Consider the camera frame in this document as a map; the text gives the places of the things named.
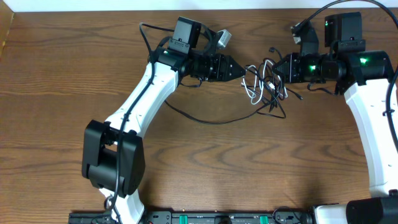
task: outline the wooden table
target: wooden table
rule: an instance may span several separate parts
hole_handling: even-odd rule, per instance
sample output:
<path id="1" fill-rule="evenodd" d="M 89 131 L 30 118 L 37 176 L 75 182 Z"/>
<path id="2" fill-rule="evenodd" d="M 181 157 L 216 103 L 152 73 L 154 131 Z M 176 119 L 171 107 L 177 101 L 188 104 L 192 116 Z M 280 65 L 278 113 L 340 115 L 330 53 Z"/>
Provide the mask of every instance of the wooden table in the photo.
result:
<path id="1" fill-rule="evenodd" d="M 313 20 L 322 52 L 324 17 L 349 11 L 356 10 L 330 9 Z M 385 50 L 395 67 L 392 21 L 379 9 L 360 11 L 367 49 Z M 104 121 L 116 111 L 141 79 L 147 61 L 141 21 L 174 28 L 185 16 L 228 29 L 233 36 L 224 54 L 257 65 L 264 57 L 277 59 L 269 47 L 298 52 L 290 26 L 312 12 L 17 13 L 0 62 L 0 222 L 66 223 L 70 212 L 102 209 L 103 196 L 81 176 L 83 132 L 91 119 Z M 146 32 L 152 45 L 166 35 Z M 237 118 L 256 108 L 240 82 L 180 87 L 169 101 L 201 119 Z M 162 105 L 144 140 L 143 203 L 245 211 L 369 197 L 363 147 L 344 98 L 289 87 L 304 100 L 282 102 L 287 119 L 255 115 L 212 126 Z"/>

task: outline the white cable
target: white cable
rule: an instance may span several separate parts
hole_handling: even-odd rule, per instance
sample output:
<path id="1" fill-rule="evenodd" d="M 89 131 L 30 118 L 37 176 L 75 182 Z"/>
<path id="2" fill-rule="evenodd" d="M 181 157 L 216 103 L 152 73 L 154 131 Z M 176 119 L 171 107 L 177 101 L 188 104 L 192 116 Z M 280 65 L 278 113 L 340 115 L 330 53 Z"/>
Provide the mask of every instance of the white cable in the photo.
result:
<path id="1" fill-rule="evenodd" d="M 264 72 L 262 73 L 262 79 L 265 79 Z M 254 76 L 253 91 L 256 90 L 256 86 L 257 86 L 257 75 Z M 260 79 L 259 79 L 259 87 L 260 87 L 260 90 L 261 90 L 260 97 L 257 100 L 257 102 L 255 102 L 255 103 L 253 103 L 253 99 L 254 98 L 251 98 L 251 104 L 252 105 L 258 104 L 261 101 L 261 99 L 262 99 L 262 93 L 264 92 L 264 83 L 262 81 L 260 81 Z"/>
<path id="2" fill-rule="evenodd" d="M 249 69 L 249 68 L 251 68 L 251 67 L 256 68 L 256 66 L 250 65 L 250 66 L 248 66 L 247 69 Z M 242 78 L 242 80 L 243 80 L 243 83 L 242 83 L 242 84 L 244 85 L 244 89 L 246 90 L 246 93 L 248 94 L 248 96 L 249 96 L 251 99 L 255 98 L 255 97 L 256 97 L 256 94 L 255 94 L 255 93 L 252 92 L 252 95 L 250 95 L 249 90 L 248 90 L 248 88 L 247 88 L 247 86 L 246 86 L 246 82 L 244 81 L 244 77 Z"/>

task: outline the white wall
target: white wall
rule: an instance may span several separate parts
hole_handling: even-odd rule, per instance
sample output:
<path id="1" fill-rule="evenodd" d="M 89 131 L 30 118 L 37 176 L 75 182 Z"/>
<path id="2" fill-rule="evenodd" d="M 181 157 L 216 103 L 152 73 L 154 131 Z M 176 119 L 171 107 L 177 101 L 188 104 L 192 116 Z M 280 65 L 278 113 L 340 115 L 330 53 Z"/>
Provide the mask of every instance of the white wall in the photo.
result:
<path id="1" fill-rule="evenodd" d="M 14 12 L 319 8 L 332 0 L 4 0 Z M 398 0 L 380 0 L 398 7 Z M 361 1 L 335 7 L 377 7 Z"/>

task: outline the white plastic casing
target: white plastic casing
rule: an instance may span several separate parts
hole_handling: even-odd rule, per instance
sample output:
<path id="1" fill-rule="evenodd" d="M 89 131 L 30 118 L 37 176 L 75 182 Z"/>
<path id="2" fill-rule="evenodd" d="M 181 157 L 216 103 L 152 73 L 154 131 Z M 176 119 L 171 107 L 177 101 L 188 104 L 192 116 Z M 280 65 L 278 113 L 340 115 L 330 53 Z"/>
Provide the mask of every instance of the white plastic casing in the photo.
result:
<path id="1" fill-rule="evenodd" d="M 389 190 L 398 189 L 398 153 L 392 140 L 386 110 L 386 93 L 389 82 L 386 79 L 368 80 L 366 85 L 351 86 L 344 97 L 354 114 L 361 136 L 369 171 L 371 197 L 387 197 Z M 396 112 L 392 120 L 398 124 L 397 88 L 391 95 L 391 108 Z"/>
<path id="2" fill-rule="evenodd" d="M 125 111 L 132 105 L 138 94 L 148 83 L 152 75 L 152 65 L 149 63 L 145 70 L 144 76 L 138 83 L 138 86 L 131 93 L 129 98 L 123 105 L 106 121 L 111 122 L 111 127 L 119 129 L 123 120 Z M 166 100 L 166 98 L 175 91 L 178 85 L 178 72 L 171 70 L 171 67 L 162 63 L 155 63 L 155 78 L 141 99 L 135 105 L 129 120 L 126 122 L 124 132 L 128 133 L 130 130 L 137 132 L 137 135 L 144 138 L 149 123 L 154 118 L 156 112 Z M 101 193 L 107 198 L 113 195 L 113 191 L 107 189 L 100 189 Z M 144 205 L 139 200 L 138 190 L 132 195 L 127 195 L 125 198 L 119 197 L 115 204 L 123 223 L 137 224 L 144 212 Z M 112 218 L 116 220 L 116 214 L 112 212 Z"/>
<path id="3" fill-rule="evenodd" d="M 317 224 L 347 224 L 347 205 L 322 205 L 315 209 Z"/>

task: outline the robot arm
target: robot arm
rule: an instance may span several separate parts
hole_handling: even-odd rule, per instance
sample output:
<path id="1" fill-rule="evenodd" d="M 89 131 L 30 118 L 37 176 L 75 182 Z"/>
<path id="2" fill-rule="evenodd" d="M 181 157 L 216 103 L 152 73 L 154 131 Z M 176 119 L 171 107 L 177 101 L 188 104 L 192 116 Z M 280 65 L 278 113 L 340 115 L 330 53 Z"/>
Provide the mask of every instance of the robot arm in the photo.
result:
<path id="1" fill-rule="evenodd" d="M 85 130 L 83 146 L 82 176 L 90 179 L 106 198 L 114 196 L 116 183 L 116 154 L 120 153 L 121 170 L 114 220 L 123 223 L 138 223 L 144 212 L 137 188 L 145 170 L 142 139 L 148 125 L 166 98 L 175 91 L 181 79 L 191 77 L 204 81 L 226 82 L 244 75 L 245 70 L 230 56 L 216 54 L 225 48 L 231 34 L 227 30 L 213 32 L 206 27 L 204 36 L 209 39 L 205 50 L 192 50 L 196 46 L 202 24 L 180 17 L 176 30 L 169 39 L 168 49 L 160 44 L 153 51 L 155 61 L 154 79 L 133 107 L 124 125 L 123 143 L 119 152 L 105 145 L 117 144 L 125 113 L 147 86 L 152 76 L 152 64 L 147 65 L 143 78 L 123 105 L 104 123 L 92 120 Z"/>
<path id="2" fill-rule="evenodd" d="M 371 197 L 346 205 L 322 205 L 314 209 L 317 224 L 395 223 L 398 213 L 398 153 L 385 113 L 386 93 L 393 85 L 391 107 L 397 111 L 394 71 L 383 51 L 366 51 L 359 12 L 325 18 L 325 47 L 320 55 L 311 23 L 292 28 L 300 53 L 292 53 L 273 66 L 286 83 L 325 83 L 335 80 L 336 91 L 345 96 L 359 129 L 369 171 Z M 398 124 L 398 117 L 392 114 Z"/>
<path id="3" fill-rule="evenodd" d="M 149 63 L 144 76 L 129 98 L 114 114 L 106 119 L 105 122 L 110 123 L 111 128 L 119 129 L 125 110 L 131 106 L 132 102 L 137 98 L 137 95 L 142 91 L 146 83 L 149 81 L 151 73 L 152 66 Z M 133 130 L 137 133 L 137 136 L 144 138 L 145 132 L 156 112 L 159 110 L 164 100 L 166 100 L 166 98 L 175 91 L 177 86 L 178 72 L 173 71 L 168 65 L 156 62 L 155 78 L 152 81 L 152 85 L 147 89 L 137 105 L 131 111 L 129 119 L 125 125 L 124 132 L 128 133 L 130 130 Z M 100 188 L 99 191 L 106 198 L 113 196 L 114 194 L 112 190 L 106 188 Z M 135 190 L 132 195 L 126 195 L 124 198 L 118 196 L 115 207 L 118 210 L 120 219 L 123 223 L 138 223 L 144 212 L 144 205 L 139 199 L 138 190 Z M 114 220 L 117 220 L 114 212 L 112 216 Z"/>

